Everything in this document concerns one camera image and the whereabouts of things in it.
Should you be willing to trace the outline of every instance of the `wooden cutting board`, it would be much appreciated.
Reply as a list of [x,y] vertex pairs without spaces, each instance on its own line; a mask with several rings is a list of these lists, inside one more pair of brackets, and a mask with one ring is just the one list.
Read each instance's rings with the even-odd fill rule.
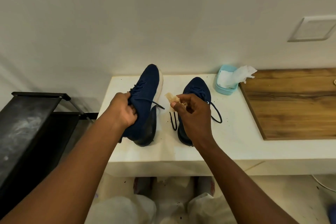
[[240,87],[264,140],[336,138],[336,68],[253,75]]

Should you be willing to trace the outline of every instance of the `pants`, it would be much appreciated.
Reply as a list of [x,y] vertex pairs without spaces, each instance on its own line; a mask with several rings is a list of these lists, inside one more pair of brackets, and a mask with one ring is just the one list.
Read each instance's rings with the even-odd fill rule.
[[151,199],[134,195],[132,198],[113,197],[90,208],[85,224],[236,224],[233,213],[223,196],[213,198],[203,193],[187,205],[187,220],[174,213],[156,216],[157,207]]

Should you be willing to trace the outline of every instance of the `shoelace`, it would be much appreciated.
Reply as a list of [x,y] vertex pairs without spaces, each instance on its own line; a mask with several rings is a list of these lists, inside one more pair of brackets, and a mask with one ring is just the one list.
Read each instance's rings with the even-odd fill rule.
[[[134,85],[134,87],[132,89],[129,90],[129,93],[131,94],[131,96],[137,96],[136,93],[140,92],[141,89],[144,87],[144,84],[146,84],[144,81],[138,81],[137,84]],[[162,109],[164,109],[164,107],[162,107],[161,105],[159,105],[158,103],[154,102],[153,100],[147,99],[147,98],[134,98],[134,100],[145,100],[145,101],[149,101],[151,103],[156,104],[157,107],[160,107]]]
[[[202,89],[199,88],[199,87],[193,87],[193,88],[190,89],[190,92],[191,92],[191,93],[194,93],[196,96],[198,96],[198,97],[199,97],[200,99],[202,99],[203,101],[208,102],[208,104],[210,103],[210,104],[213,106],[213,108],[215,108],[215,110],[216,110],[217,113],[218,113],[219,119],[220,119],[220,121],[217,121],[214,117],[211,116],[211,118],[212,118],[215,122],[217,122],[217,123],[222,123],[222,122],[223,122],[223,120],[222,120],[222,116],[221,116],[221,114],[219,113],[218,109],[215,107],[215,105],[214,105],[212,102],[209,102],[208,100],[205,99],[205,92],[204,92],[204,90],[202,90]],[[176,131],[176,130],[177,130],[177,121],[176,121],[175,112],[174,112],[175,128],[174,128],[173,118],[172,118],[172,116],[171,116],[171,113],[169,112],[169,114],[170,114],[170,121],[171,121],[171,125],[172,125],[172,127],[173,127],[173,130]]]

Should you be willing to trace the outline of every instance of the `forearm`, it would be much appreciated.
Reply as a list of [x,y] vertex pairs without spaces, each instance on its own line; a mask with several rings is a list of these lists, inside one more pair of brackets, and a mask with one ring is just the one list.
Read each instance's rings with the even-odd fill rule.
[[218,146],[202,147],[198,150],[212,171],[238,223],[297,224]]
[[84,223],[124,127],[102,115],[62,161],[1,224]]

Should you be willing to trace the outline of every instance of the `tissue box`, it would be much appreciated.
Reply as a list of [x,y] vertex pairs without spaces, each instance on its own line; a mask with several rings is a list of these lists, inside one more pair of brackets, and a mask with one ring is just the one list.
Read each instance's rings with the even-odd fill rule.
[[219,77],[219,73],[224,70],[224,71],[228,71],[228,72],[234,72],[237,70],[236,67],[234,66],[230,66],[230,65],[222,65],[222,67],[220,68],[220,70],[218,71],[217,77],[216,77],[216,82],[215,82],[215,90],[220,93],[220,94],[224,94],[224,95],[231,95],[235,90],[237,90],[238,88],[238,84],[236,84],[234,86],[234,88],[223,88],[221,86],[218,85],[217,83],[217,79]]

